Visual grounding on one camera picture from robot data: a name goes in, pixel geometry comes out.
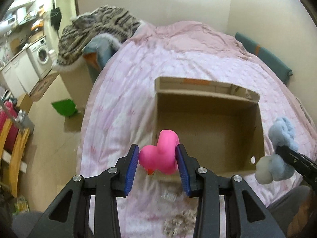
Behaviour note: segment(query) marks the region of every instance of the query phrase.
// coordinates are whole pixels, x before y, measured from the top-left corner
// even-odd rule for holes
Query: white cabinet
[[[15,73],[25,91],[30,94],[40,80],[26,51],[21,52],[14,60]]]
[[[1,71],[1,80],[4,81],[2,84],[9,88],[15,97],[25,93],[11,62]]]

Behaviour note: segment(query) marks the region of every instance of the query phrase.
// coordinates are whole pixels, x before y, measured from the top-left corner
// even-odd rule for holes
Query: washing machine door
[[[45,47],[40,47],[39,50],[37,51],[37,61],[40,63],[40,64],[47,64],[47,62],[49,61],[49,54],[48,52],[46,51]]]

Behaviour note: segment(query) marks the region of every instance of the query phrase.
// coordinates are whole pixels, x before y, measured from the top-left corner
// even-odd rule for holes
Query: stuffed animal
[[[160,132],[157,146],[148,145],[139,153],[140,165],[145,168],[149,175],[155,170],[171,175],[178,169],[175,160],[175,149],[180,140],[177,134],[171,130]]]
[[[279,117],[268,131],[274,151],[277,146],[288,146],[293,151],[298,151],[298,144],[294,141],[295,130],[290,120]],[[272,181],[281,181],[293,176],[295,169],[277,154],[262,157],[256,164],[256,180],[259,184],[269,184]]]

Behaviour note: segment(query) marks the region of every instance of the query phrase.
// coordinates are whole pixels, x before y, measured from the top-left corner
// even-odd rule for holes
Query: washing machine
[[[45,37],[36,41],[27,49],[28,56],[33,64],[35,71],[42,80],[52,69],[52,60],[49,55],[49,48]]]

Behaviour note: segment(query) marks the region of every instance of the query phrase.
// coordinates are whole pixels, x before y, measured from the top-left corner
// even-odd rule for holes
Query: orange duck beak
[[[152,169],[148,169],[148,170],[147,170],[147,174],[148,174],[149,176],[151,176],[153,173],[154,173],[154,170],[152,170]]]

